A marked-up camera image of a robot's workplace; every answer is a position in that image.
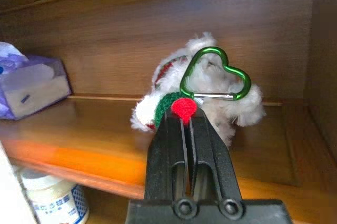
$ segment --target jar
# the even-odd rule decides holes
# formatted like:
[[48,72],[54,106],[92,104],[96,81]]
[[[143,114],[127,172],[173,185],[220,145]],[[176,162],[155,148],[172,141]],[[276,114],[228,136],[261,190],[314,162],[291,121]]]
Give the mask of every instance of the jar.
[[86,223],[89,208],[80,185],[30,169],[21,180],[40,224]]

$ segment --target white fur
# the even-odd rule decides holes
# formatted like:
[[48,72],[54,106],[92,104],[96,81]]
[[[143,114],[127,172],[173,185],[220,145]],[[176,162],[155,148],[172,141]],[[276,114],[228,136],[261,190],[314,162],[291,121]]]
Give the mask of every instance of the white fur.
[[[160,99],[168,93],[179,91],[181,79],[192,57],[199,49],[208,46],[216,46],[216,40],[211,33],[205,32],[201,38],[189,40],[185,48],[177,50],[161,61],[152,77],[152,92],[145,95],[133,110],[132,128],[151,131],[146,125],[153,123],[155,109]],[[186,56],[187,60],[173,62],[172,67],[157,81],[156,88],[155,82],[163,65],[181,56]],[[237,81],[234,75],[222,68],[218,55],[207,54],[201,57],[195,65],[193,72],[186,80],[186,87],[194,92],[237,93],[242,89],[243,83]],[[201,108],[225,144],[230,146],[231,138],[235,134],[231,126],[232,122],[239,126],[249,126],[259,122],[265,115],[261,95],[259,87],[253,84],[249,93],[240,100],[206,98]]]

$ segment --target red pom-pom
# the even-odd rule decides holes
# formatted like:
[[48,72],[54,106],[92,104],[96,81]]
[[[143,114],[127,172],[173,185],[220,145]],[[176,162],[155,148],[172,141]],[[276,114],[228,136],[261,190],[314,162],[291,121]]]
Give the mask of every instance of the red pom-pom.
[[190,98],[179,98],[171,106],[172,113],[182,118],[184,125],[188,125],[190,118],[196,112],[197,106]]

